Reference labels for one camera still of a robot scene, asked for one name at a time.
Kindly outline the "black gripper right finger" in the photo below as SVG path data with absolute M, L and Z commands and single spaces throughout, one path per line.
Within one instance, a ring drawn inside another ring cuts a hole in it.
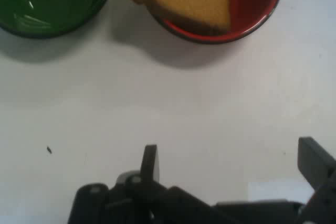
M 314 193 L 296 223 L 335 223 L 335 158 L 312 137 L 301 137 L 298 168 Z

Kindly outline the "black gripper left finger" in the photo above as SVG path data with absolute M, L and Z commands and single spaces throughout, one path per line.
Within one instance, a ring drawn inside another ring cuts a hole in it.
M 177 188 L 159 183 L 156 145 L 144 149 L 139 170 L 123 174 L 115 186 L 80 187 L 68 223 L 217 223 L 211 206 Z

